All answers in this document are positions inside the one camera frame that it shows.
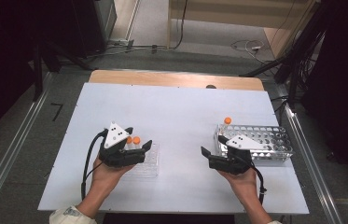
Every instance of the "hand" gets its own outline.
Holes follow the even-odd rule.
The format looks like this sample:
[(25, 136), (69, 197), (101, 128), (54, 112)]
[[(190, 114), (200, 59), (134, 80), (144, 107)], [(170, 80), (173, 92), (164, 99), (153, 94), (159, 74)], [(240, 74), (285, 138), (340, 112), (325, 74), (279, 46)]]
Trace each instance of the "hand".
[(244, 206), (251, 223), (265, 224), (271, 222), (271, 217), (258, 200), (256, 172), (253, 169), (249, 169), (240, 175), (232, 175), (221, 171), (218, 172), (229, 181), (235, 196), (237, 196)]
[(232, 191), (234, 191), (235, 196), (237, 196), (242, 204), (250, 198), (258, 197), (256, 172), (253, 169), (249, 169), (240, 175), (232, 175), (222, 171), (218, 172), (229, 181)]
[(101, 160), (95, 159), (93, 167), (98, 167), (92, 172), (92, 182), (90, 190), (98, 190), (104, 194), (106, 198), (109, 193), (118, 184), (121, 177), (135, 165), (125, 166), (121, 168), (108, 167), (104, 163), (101, 164)]
[(78, 211), (90, 218), (95, 217), (104, 199), (109, 196), (121, 177), (134, 167), (133, 165), (113, 168), (101, 162), (97, 156), (93, 165), (95, 170), (92, 172), (90, 190), (84, 200), (77, 206)]

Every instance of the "black cable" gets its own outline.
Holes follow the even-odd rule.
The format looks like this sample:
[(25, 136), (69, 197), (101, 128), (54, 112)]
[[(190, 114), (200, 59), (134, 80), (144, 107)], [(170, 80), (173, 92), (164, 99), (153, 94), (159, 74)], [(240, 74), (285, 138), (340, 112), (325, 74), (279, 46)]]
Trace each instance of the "black cable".
[(182, 43), (182, 40), (183, 40), (183, 25), (185, 23), (185, 16), (186, 16), (186, 9), (187, 9), (187, 7), (188, 7), (188, 0), (186, 0), (185, 7), (183, 8), (182, 23), (180, 24), (180, 39), (179, 39), (179, 42), (176, 44), (175, 47), (173, 47), (171, 49), (179, 48), (180, 44)]
[(283, 100), (283, 102), (281, 103), (280, 106), (278, 106), (278, 108), (276, 108), (273, 112), (276, 113), (279, 110), (278, 113), (278, 125), (281, 126), (282, 125), (282, 116), (284, 114), (285, 111), (285, 106), (288, 103), (288, 99)]
[(95, 142), (98, 140), (98, 138), (103, 137), (107, 135), (107, 129), (103, 130), (102, 132), (98, 133), (94, 139), (92, 139), (92, 142), (90, 144), (90, 148), (89, 148), (89, 152), (87, 153), (87, 158), (86, 158), (86, 164), (84, 166), (84, 172), (83, 172), (83, 182), (81, 183), (81, 200), (84, 200), (84, 198), (86, 197), (86, 180), (87, 177), (89, 177), (89, 175), (98, 167), (102, 164), (102, 162), (100, 164), (98, 164), (95, 168), (93, 168), (88, 174), (87, 174), (87, 170), (89, 168), (89, 161), (90, 161), (90, 156), (91, 156), (91, 152), (92, 149), (94, 148)]
[[(167, 47), (161, 46), (161, 45), (152, 45), (152, 46), (149, 46), (149, 45), (133, 45), (133, 46), (131, 46), (130, 49), (124, 50), (124, 51), (119, 52), (119, 53), (132, 52), (132, 51), (137, 50), (137, 48), (138, 49), (139, 48), (140, 49), (164, 49), (164, 50), (175, 50), (175, 49), (179, 48), (179, 46), (181, 45), (182, 40), (183, 40), (183, 27), (184, 27), (184, 24), (185, 24), (185, 17), (186, 17), (187, 8), (188, 8), (188, 0), (186, 0), (185, 7), (183, 8), (182, 22), (181, 22), (181, 25), (180, 25), (180, 39), (179, 39), (179, 42), (176, 44), (175, 47), (167, 48)], [(112, 46), (110, 48), (107, 48), (106, 50), (115, 49), (115, 48), (127, 48), (127, 46), (121, 46), (121, 45), (119, 45), (119, 46)], [(98, 57), (98, 56), (103, 56), (103, 55), (107, 55), (107, 54), (99, 54), (99, 55), (94, 55), (92, 57)]]
[(259, 70), (263, 67), (264, 67), (263, 69), (265, 69), (263, 71), (267, 71), (272, 69), (273, 67), (277, 67), (278, 65), (288, 66), (287, 64), (284, 64), (284, 62), (285, 62), (285, 57), (281, 57), (281, 58), (275, 59), (274, 61), (269, 61), (269, 63), (266, 63), (265, 65), (259, 67), (255, 71), (252, 71), (250, 73), (246, 73), (243, 75), (238, 75), (238, 77), (255, 77), (261, 73)]
[(270, 99), (270, 101), (283, 100), (283, 99), (287, 99), (288, 97), (289, 97), (288, 95), (280, 96), (280, 97), (272, 98)]
[(264, 178), (263, 178), (263, 175), (261, 174), (261, 172), (258, 170), (258, 168), (256, 168), (255, 164), (253, 164), (253, 162), (252, 162), (251, 168), (256, 171), (256, 174), (258, 175), (258, 179), (260, 179), (260, 188), (259, 188), (259, 193), (258, 193), (258, 200), (260, 201), (261, 204), (263, 204), (264, 194), (267, 191), (264, 188)]
[(295, 2), (296, 2), (296, 0), (293, 0), (292, 6), (290, 7), (289, 12), (286, 15), (285, 21), (282, 22), (282, 24), (279, 26), (279, 28), (275, 31), (275, 34), (272, 37), (271, 44), (273, 43), (273, 40), (275, 39), (276, 34), (278, 34), (278, 31), (285, 25), (287, 19), (289, 18), (290, 13), (292, 12), (292, 9), (293, 9), (293, 6), (295, 5)]
[[(301, 22), (301, 21), (304, 19), (305, 15), (307, 15), (307, 14), (306, 14), (306, 13), (303, 13), (303, 14), (302, 14), (301, 18), (299, 19), (299, 22)], [(292, 40), (292, 48), (293, 48), (293, 47), (294, 47), (294, 45), (295, 45), (295, 42), (296, 42), (296, 37), (297, 37), (298, 33), (299, 33), (299, 30), (297, 30), (297, 32), (296, 32), (296, 34), (295, 34), (295, 36), (293, 36), (293, 40)]]
[(303, 55), (303, 60), (300, 61), (299, 64), (299, 82), (298, 82), (298, 86), (300, 89), (302, 89), (303, 91), (307, 91), (308, 90), (308, 86), (307, 86), (307, 79), (310, 76), (310, 70), (313, 68), (313, 64), (311, 63), (312, 60), (311, 57), (314, 53), (314, 50), (316, 48), (316, 46), (321, 42), (321, 40), (323, 39), (323, 37), (325, 36), (325, 32), (320, 32), (317, 34), (316, 39), (311, 43), (311, 45), (305, 50), (304, 55)]
[(179, 34), (179, 0), (176, 0), (176, 33)]

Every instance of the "metal frame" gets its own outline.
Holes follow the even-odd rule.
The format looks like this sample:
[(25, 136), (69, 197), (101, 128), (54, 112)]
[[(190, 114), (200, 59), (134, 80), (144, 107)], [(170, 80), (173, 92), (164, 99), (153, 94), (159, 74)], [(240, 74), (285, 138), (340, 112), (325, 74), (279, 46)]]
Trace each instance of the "metal frame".
[(25, 119), (23, 120), (20, 128), (17, 130), (17, 133), (14, 136), (10, 146), (8, 147), (5, 156), (0, 161), (0, 189), (2, 188), (3, 183), (5, 182), (5, 179), (8, 173), (10, 172), (10, 169), (14, 161), (20, 153), (22, 144), (24, 143), (26, 136), (28, 135), (28, 132), (30, 132), (34, 124), (34, 121), (37, 115), (39, 114), (40, 108), (45, 102), (45, 99), (49, 93), (50, 84), (52, 80), (52, 74), (48, 72), (44, 80), (44, 86), (46, 87), (45, 90), (42, 92), (39, 100), (31, 104), (31, 107), (28, 113), (26, 114)]
[(131, 20), (130, 20), (130, 25), (128, 26), (127, 33), (125, 35), (126, 40), (130, 39), (130, 36), (132, 33), (132, 28), (133, 28), (133, 23), (135, 22), (136, 15), (137, 15), (138, 9), (139, 9), (139, 5), (140, 5), (140, 0), (136, 0), (135, 7), (133, 9)]
[[(280, 96), (287, 95), (285, 85), (279, 85), (277, 87), (277, 90)], [(316, 193), (318, 194), (322, 207), (325, 210), (328, 223), (343, 223), (340, 213), (336, 207), (336, 204), (334, 203), (333, 197), (330, 194), (330, 190), (328, 189), (327, 183), (323, 178), (319, 166), (313, 158), (313, 153), (310, 149), (310, 146), (308, 145), (305, 134), (301, 129), (301, 125), (297, 114), (292, 113), (292, 110), (290, 109), (289, 105), (285, 106), (285, 112), (289, 120), (290, 126), (293, 130), (293, 133), (296, 137), (296, 140), (299, 143), (299, 150), (305, 161), (305, 164), (307, 165), (307, 170), (310, 173), (311, 180), (313, 181)]]

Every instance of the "gray floor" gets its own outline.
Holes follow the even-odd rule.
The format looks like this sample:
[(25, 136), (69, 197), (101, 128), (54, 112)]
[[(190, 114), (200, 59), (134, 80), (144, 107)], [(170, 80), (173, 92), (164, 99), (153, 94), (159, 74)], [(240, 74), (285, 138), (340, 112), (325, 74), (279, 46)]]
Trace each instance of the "gray floor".
[[(139, 5), (130, 39), (134, 45), (167, 44), (168, 1), (142, 0)], [(171, 42), (174, 47), (180, 39), (181, 21), (171, 22)], [(261, 46), (257, 53), (262, 61), (274, 60), (267, 37), (261, 27), (220, 24), (203, 21), (186, 21), (183, 41), (176, 51), (253, 59), (245, 50)]]
[[(140, 35), (136, 36), (135, 29), (134, 27), (132, 37), (135, 41), (140, 41), (137, 44), (145, 44), (141, 42)], [(254, 38), (261, 39), (265, 36), (255, 35)], [(215, 43), (214, 39), (208, 40), (208, 43)], [(204, 48), (200, 46), (197, 48), (200, 51), (194, 52), (193, 49), (186, 48), (189, 42), (184, 41), (184, 46), (179, 51), (159, 51), (152, 54), (149, 50), (140, 50), (125, 54), (101, 56), (89, 59), (88, 62), (100, 69), (181, 71), (220, 74), (222, 76), (237, 76), (260, 66), (260, 62), (248, 57), (246, 52), (243, 57), (229, 54), (223, 56), (224, 53), (221, 50), (202, 51)], [(264, 60), (270, 60), (269, 56), (266, 56)], [(261, 74), (258, 77), (264, 80), (264, 88), (273, 98), (278, 93), (271, 77), (268, 77), (270, 74)], [(83, 71), (71, 64), (66, 65), (60, 74), (53, 74), (49, 94), (0, 190), (0, 223), (48, 222), (49, 212), (39, 212), (37, 206), (47, 183), (49, 170), (54, 163), (65, 130), (76, 106), (77, 97), (83, 83), (87, 82), (89, 77), (89, 71)], [(31, 106), (33, 90), (33, 87), (30, 88), (0, 120), (0, 160)], [(55, 121), (53, 121), (53, 118), (56, 115), (57, 106), (51, 105), (51, 103), (63, 104), (63, 110)], [(279, 104), (279, 102), (274, 102), (273, 106), (276, 108)], [(306, 115), (301, 105), (297, 105), (297, 109), (303, 131), (306, 133), (310, 148), (327, 181), (332, 197), (337, 202), (343, 223), (348, 223), (348, 165), (326, 160), (329, 149), (325, 145), (323, 132), (318, 127), (317, 122)], [(286, 119), (284, 119), (283, 125), (288, 126)], [(327, 223), (324, 210), (300, 153), (293, 157), (293, 162), (310, 209), (309, 215), (292, 216), (293, 223)], [(97, 217), (99, 223), (102, 221), (102, 216)], [(236, 217), (237, 223), (248, 223), (248, 219), (244, 214), (236, 215)]]

